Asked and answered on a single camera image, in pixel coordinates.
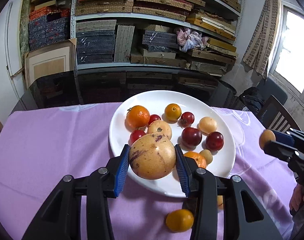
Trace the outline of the person's right hand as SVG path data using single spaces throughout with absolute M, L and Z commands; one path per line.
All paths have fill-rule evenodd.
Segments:
M 290 210 L 298 211 L 302 202 L 304 202 L 304 186 L 297 184 L 289 202 Z

